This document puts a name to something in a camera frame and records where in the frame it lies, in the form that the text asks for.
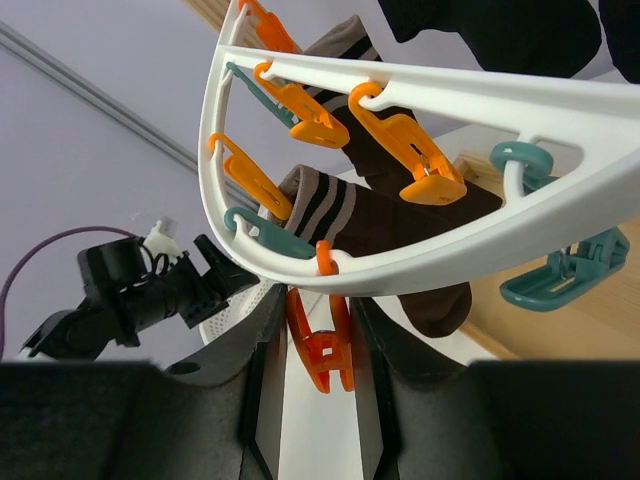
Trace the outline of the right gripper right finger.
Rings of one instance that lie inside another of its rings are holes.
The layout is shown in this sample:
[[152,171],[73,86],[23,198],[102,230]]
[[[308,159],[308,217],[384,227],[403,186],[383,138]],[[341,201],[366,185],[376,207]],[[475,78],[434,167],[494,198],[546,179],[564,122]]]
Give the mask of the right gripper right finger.
[[367,479],[635,479],[632,360],[462,365],[370,298],[349,303]]

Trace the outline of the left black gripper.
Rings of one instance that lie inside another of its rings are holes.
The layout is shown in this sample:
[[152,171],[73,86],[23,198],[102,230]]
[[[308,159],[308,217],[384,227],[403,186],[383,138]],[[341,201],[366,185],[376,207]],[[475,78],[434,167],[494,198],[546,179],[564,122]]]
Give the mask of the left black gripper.
[[200,274],[188,253],[171,267],[169,277],[177,288],[176,311],[192,329],[227,306],[227,299],[260,283],[259,278],[237,265],[205,235],[194,240],[209,265]]

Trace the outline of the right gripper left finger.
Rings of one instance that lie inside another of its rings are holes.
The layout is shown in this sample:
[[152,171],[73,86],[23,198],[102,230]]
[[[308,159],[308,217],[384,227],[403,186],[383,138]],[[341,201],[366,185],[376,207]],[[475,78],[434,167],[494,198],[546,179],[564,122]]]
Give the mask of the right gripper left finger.
[[144,362],[1,367],[5,479],[274,479],[286,367],[284,285],[167,370]]

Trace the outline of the black sock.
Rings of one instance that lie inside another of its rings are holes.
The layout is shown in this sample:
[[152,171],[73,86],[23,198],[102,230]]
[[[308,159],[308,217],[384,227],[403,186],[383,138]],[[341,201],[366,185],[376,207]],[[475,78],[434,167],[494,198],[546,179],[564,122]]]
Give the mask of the black sock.
[[599,13],[612,63],[632,84],[639,83],[639,0],[600,0]]
[[381,1],[399,43],[426,30],[456,33],[485,71],[571,78],[602,35],[587,1]]

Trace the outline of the brown sock with stripes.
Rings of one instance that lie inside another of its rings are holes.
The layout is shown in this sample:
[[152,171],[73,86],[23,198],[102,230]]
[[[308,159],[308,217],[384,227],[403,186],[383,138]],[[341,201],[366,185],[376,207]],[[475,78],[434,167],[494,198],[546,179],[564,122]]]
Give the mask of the brown sock with stripes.
[[[292,204],[279,225],[315,246],[327,241],[350,256],[362,257],[406,247],[478,220],[503,200],[473,183],[449,205],[408,203],[347,182],[309,166],[295,166],[279,185]],[[469,283],[398,297],[410,324],[422,335],[442,338],[466,320],[472,306]]]

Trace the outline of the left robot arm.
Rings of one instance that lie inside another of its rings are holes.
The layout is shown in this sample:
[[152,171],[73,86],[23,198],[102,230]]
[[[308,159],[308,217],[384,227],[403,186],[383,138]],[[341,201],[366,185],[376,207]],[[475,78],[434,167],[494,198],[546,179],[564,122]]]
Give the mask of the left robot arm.
[[30,358],[95,360],[110,342],[140,344],[139,333],[178,316],[188,328],[228,307],[258,284],[256,275],[227,258],[205,235],[195,246],[208,264],[200,273],[188,252],[165,240],[129,237],[81,251],[77,262],[85,297],[78,307],[50,315],[26,340]]

